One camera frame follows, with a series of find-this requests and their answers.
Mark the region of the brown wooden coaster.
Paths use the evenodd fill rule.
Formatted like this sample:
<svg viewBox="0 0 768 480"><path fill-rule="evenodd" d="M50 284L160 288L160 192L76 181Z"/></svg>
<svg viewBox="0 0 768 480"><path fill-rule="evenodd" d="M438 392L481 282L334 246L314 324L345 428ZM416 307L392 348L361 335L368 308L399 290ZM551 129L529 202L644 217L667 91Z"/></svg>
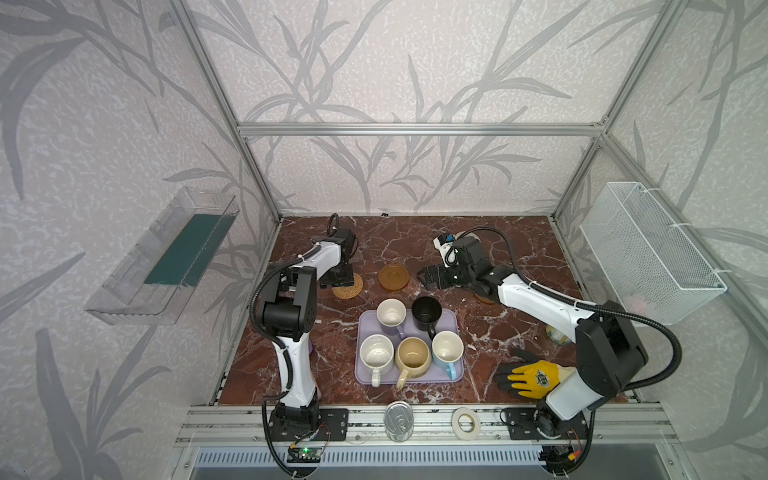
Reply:
<svg viewBox="0 0 768 480"><path fill-rule="evenodd" d="M479 295L479 294L477 294L477 293L474 293L474 296L475 296L475 298L476 298L476 299L477 299L479 302L481 302L481 303L484 303L484 304L488 304L488 305L494 305L494 304L496 303L494 300L492 300L492 299L490 299L490 298L487 298L487 297L484 297L484 296L482 296L482 295Z"/></svg>
<svg viewBox="0 0 768 480"><path fill-rule="evenodd" d="M402 264L389 264L379 271L378 282L388 291L399 291L409 284L410 273Z"/></svg>

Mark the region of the white mug lavender handle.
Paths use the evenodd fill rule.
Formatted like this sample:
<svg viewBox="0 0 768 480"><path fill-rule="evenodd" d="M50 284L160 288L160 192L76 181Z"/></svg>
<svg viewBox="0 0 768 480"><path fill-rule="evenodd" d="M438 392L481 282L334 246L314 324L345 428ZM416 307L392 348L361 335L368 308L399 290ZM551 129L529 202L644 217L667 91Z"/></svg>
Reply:
<svg viewBox="0 0 768 480"><path fill-rule="evenodd" d="M407 309L400 300L390 298L382 301L377 307L376 316L385 335L397 336L400 339L406 337L404 325Z"/></svg>

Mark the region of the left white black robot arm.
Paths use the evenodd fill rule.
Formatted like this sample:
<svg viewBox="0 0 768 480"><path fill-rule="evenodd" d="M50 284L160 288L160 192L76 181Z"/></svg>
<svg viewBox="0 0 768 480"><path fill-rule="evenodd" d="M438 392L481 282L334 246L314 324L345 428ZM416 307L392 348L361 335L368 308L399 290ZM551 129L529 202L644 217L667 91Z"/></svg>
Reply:
<svg viewBox="0 0 768 480"><path fill-rule="evenodd" d="M309 251L266 273L250 301L249 321L272 343L278 359L280 392L271 398L275 425L318 428L319 391L309 362L317 293L354 284L350 260L356 245L352 231L330 229Z"/></svg>

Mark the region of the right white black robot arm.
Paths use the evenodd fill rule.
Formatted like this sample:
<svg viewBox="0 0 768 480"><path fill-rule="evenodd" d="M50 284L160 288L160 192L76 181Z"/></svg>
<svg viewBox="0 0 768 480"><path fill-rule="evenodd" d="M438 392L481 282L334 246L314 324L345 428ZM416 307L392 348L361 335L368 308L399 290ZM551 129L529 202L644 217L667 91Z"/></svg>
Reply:
<svg viewBox="0 0 768 480"><path fill-rule="evenodd" d="M576 366L571 370L542 361L500 369L506 377L503 388L538 399L541 420L569 421L626 390L668 379L682 363L681 342L667 326L615 304L599 305L562 294L526 278L516 263L495 265L474 230L441 234L433 245L440 253L440 263L418 274L427 289L471 291L536 318L575 345ZM672 352L669 363L645 379L636 377L649 360L636 330L639 324L661 333Z"/></svg>

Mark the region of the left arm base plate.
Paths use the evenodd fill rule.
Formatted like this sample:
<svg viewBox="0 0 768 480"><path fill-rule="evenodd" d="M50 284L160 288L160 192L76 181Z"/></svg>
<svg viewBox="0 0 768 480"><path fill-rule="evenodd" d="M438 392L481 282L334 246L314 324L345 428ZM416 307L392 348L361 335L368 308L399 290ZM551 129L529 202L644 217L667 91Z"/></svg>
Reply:
<svg viewBox="0 0 768 480"><path fill-rule="evenodd" d="M347 436L349 410L343 408L321 408L318 419L306 423L304 421L289 421L271 413L268 421L270 435L273 441L293 442L303 441L344 441Z"/></svg>

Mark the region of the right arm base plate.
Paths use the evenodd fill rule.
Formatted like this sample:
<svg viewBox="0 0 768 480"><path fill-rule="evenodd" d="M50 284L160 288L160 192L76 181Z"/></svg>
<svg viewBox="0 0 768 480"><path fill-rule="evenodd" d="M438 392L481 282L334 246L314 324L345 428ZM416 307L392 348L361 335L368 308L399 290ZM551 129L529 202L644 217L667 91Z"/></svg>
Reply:
<svg viewBox="0 0 768 480"><path fill-rule="evenodd" d="M583 413L561 420L549 410L531 405L502 409L500 419L511 440L585 440L589 430Z"/></svg>

